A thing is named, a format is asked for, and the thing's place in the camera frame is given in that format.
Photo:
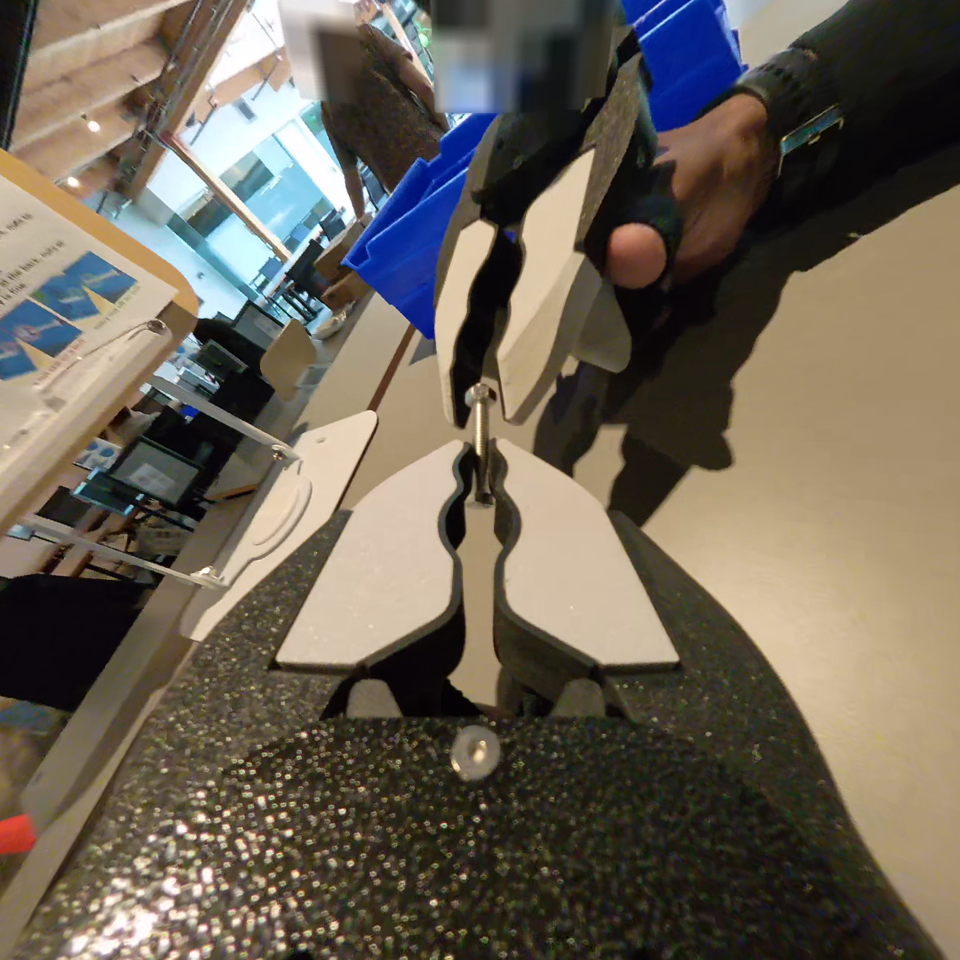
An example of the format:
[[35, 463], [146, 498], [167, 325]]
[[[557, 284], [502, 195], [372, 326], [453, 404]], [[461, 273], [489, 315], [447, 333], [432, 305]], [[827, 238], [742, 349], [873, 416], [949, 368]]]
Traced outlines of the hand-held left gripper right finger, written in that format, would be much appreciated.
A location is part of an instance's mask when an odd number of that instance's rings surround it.
[[503, 562], [507, 612], [575, 663], [604, 670], [680, 662], [614, 523], [568, 474], [503, 439], [506, 505], [519, 530]]

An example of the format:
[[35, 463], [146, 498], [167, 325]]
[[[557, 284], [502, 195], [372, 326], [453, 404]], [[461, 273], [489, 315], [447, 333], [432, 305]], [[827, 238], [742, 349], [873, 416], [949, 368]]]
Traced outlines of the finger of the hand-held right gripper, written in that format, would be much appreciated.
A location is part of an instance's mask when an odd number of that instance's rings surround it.
[[467, 393], [492, 365], [519, 276], [520, 245], [508, 231], [476, 220], [458, 233], [435, 305], [440, 390], [452, 426], [470, 418]]
[[531, 417], [570, 357], [613, 374], [630, 361], [631, 333], [614, 286], [584, 248], [595, 155], [586, 150], [570, 161], [519, 227], [521, 268], [495, 354], [509, 423]]

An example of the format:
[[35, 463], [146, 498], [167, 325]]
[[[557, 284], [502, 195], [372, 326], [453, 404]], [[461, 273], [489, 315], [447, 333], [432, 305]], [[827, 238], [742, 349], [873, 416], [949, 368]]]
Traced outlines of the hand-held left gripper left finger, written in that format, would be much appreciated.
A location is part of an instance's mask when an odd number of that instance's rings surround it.
[[464, 442], [352, 510], [275, 655], [292, 671], [453, 671], [464, 653]]

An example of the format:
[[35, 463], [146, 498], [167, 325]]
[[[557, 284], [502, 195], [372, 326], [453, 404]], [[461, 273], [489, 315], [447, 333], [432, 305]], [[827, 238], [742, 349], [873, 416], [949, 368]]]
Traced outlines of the blue plastic bin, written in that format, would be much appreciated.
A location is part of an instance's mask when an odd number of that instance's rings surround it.
[[[622, 3], [651, 77], [657, 131], [690, 123], [747, 69], [737, 24], [724, 1]], [[418, 160], [345, 258], [426, 341], [434, 338], [440, 248], [465, 185], [467, 168], [495, 114], [468, 114]]]

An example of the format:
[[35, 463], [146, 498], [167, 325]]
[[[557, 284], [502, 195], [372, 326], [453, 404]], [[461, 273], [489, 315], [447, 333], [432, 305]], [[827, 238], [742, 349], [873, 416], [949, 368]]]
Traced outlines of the silver bolt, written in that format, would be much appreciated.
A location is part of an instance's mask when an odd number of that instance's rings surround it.
[[493, 504], [490, 487], [490, 409], [494, 401], [488, 395], [480, 395], [473, 402], [473, 440], [475, 452], [474, 500], [483, 506]]

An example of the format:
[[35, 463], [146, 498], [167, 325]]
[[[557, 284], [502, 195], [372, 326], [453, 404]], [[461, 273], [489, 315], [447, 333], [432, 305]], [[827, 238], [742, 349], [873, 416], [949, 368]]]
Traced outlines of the person's right forearm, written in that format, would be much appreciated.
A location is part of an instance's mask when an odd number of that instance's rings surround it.
[[[853, 1], [742, 75], [777, 143], [761, 222], [800, 218], [959, 137], [959, 3]], [[845, 123], [781, 159], [780, 139], [838, 104]]]

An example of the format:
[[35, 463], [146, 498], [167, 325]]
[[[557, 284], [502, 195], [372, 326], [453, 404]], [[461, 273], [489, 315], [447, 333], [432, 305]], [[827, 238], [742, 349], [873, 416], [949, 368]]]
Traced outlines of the person's right hand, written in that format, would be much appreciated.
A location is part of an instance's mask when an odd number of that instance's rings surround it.
[[670, 169], [683, 232], [671, 268], [663, 239], [645, 224], [628, 223], [611, 234], [606, 276], [636, 290], [669, 278], [683, 284], [718, 267], [738, 246], [762, 207], [778, 166], [778, 143], [766, 108], [739, 93], [689, 125], [659, 138], [660, 165]]

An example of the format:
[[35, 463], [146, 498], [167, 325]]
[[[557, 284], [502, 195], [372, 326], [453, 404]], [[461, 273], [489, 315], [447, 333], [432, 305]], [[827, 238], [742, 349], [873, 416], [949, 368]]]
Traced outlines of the white rounded board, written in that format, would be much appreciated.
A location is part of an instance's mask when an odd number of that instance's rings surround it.
[[276, 462], [247, 505], [186, 606], [180, 634], [203, 642], [255, 587], [282, 566], [337, 511], [378, 428], [366, 410], [307, 430], [292, 444], [294, 459]]

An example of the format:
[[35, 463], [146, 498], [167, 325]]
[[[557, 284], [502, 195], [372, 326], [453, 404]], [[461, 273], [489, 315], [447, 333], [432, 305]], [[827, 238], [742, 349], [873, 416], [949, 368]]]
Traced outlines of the wrist watch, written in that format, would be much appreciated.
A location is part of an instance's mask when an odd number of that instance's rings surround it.
[[784, 161], [790, 155], [813, 145], [829, 131], [841, 130], [844, 123], [843, 111], [838, 103], [834, 103], [779, 139], [780, 158]]

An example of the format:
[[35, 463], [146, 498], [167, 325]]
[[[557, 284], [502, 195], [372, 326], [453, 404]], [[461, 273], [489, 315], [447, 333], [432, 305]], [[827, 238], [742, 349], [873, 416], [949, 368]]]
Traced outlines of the printed instruction sheet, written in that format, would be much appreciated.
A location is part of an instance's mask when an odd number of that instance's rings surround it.
[[2, 489], [79, 440], [172, 342], [175, 287], [2, 178]]

